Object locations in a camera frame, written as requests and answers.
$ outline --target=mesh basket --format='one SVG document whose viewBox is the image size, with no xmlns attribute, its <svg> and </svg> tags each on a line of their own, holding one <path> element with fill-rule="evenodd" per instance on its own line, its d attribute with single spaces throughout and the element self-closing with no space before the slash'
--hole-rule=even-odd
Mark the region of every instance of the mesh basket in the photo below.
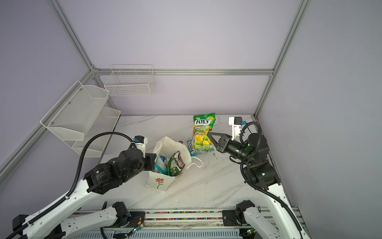
<svg viewBox="0 0 382 239">
<path fill-rule="evenodd" d="M 110 65 L 112 73 L 105 83 L 111 96 L 148 96 L 155 85 L 152 65 Z"/>
<path fill-rule="evenodd" d="M 108 97 L 108 90 L 81 85 L 48 125 L 43 125 L 61 140 L 84 140 Z"/>
<path fill-rule="evenodd" d="M 98 115 L 97 119 L 95 120 L 93 126 L 89 130 L 89 133 L 86 135 L 84 140 L 75 141 L 71 148 L 74 151 L 76 151 L 79 155 L 81 155 L 85 144 L 93 136 L 99 133 L 110 132 L 114 130 L 114 127 L 117 124 L 120 114 L 121 111 L 109 107 L 103 107 L 101 113 Z M 85 157 L 101 157 L 110 137 L 111 135 L 104 135 L 95 139 L 87 148 Z"/>
</svg>

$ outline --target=paper bag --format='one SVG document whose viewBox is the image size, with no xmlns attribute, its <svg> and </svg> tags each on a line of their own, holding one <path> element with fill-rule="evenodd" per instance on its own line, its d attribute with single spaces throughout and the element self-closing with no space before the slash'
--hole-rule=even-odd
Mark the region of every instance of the paper bag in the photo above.
<svg viewBox="0 0 382 239">
<path fill-rule="evenodd" d="M 161 192 L 166 191 L 172 182 L 182 176 L 182 174 L 187 170 L 187 167 L 191 164 L 191 155 L 184 144 L 175 142 L 167 136 L 157 142 L 157 145 L 153 151 L 153 153 L 157 154 L 156 160 L 159 156 L 165 156 L 170 159 L 178 151 L 180 151 L 180 156 L 185 163 L 185 167 L 182 171 L 180 171 L 180 174 L 175 177 L 171 177 L 157 172 L 149 172 L 149 178 L 146 182 L 147 187 L 155 188 Z"/>
</svg>

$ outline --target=white rope handle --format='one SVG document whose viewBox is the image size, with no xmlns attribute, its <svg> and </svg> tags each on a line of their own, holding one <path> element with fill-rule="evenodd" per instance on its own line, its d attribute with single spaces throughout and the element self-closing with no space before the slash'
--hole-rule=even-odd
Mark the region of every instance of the white rope handle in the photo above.
<svg viewBox="0 0 382 239">
<path fill-rule="evenodd" d="M 160 149 L 160 147 L 162 146 L 162 142 L 161 142 L 161 141 L 158 141 L 158 142 L 155 144 L 155 147 L 157 146 L 158 143 L 160 143 L 160 146 L 159 146 L 159 148 L 158 148 L 157 150 L 155 150 L 154 153 L 156 153 L 156 152 Z"/>
<path fill-rule="evenodd" d="M 192 163 L 192 164 L 190 164 L 188 167 L 187 167 L 187 169 L 191 166 L 191 165 L 196 165 L 197 167 L 203 167 L 203 162 L 199 159 L 199 158 L 197 158 L 197 157 L 193 157 L 192 156 L 192 158 L 196 158 L 197 160 L 199 160 L 201 163 L 202 163 L 202 165 L 201 166 L 198 166 L 196 163 Z"/>
</svg>

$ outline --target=flower logo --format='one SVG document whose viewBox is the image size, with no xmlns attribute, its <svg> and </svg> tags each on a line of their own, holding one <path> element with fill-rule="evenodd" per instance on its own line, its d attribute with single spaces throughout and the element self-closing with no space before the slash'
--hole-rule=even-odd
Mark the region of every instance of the flower logo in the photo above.
<svg viewBox="0 0 382 239">
<path fill-rule="evenodd" d="M 156 179 L 155 181 L 158 182 L 158 186 L 157 186 L 157 189 L 158 189 L 160 185 L 163 185 L 164 179 Z"/>
</svg>

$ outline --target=white marble table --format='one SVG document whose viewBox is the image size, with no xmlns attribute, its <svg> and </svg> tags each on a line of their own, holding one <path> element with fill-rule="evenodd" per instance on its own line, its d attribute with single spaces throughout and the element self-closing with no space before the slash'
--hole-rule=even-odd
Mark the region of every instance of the white marble table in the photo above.
<svg viewBox="0 0 382 239">
<path fill-rule="evenodd" d="M 228 125 L 229 116 L 216 115 L 212 131 L 231 135 L 232 127 Z M 250 115 L 234 116 L 241 116 L 247 122 L 252 121 Z M 164 136 L 184 143 L 190 140 L 193 116 L 121 116 L 115 131 L 127 134 L 131 138 L 135 135 L 147 137 L 146 151 L 152 152 L 156 142 Z M 117 157 L 128 146 L 128 140 L 113 135 L 101 163 Z M 210 152 L 198 157 L 204 162 L 203 167 L 191 166 L 165 192 L 145 187 L 148 172 L 144 171 L 120 187 L 87 203 L 82 210 L 99 210 L 104 201 L 107 201 L 108 205 L 118 201 L 124 202 L 128 209 L 234 207 L 237 203 L 248 199 L 256 206 L 265 206 L 258 192 L 244 183 L 239 165 L 231 162 L 227 153 L 214 151 L 214 153 Z"/>
</svg>

